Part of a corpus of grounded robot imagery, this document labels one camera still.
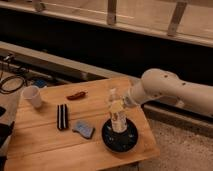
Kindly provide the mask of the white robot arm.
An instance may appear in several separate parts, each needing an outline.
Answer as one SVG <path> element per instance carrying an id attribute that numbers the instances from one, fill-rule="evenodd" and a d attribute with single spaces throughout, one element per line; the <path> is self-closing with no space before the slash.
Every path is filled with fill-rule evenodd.
<path id="1" fill-rule="evenodd" d="M 162 97 L 176 98 L 195 113 L 213 116 L 213 86 L 187 82 L 172 72 L 156 68 L 145 71 L 121 98 L 113 100 L 109 111 L 120 112 Z"/>

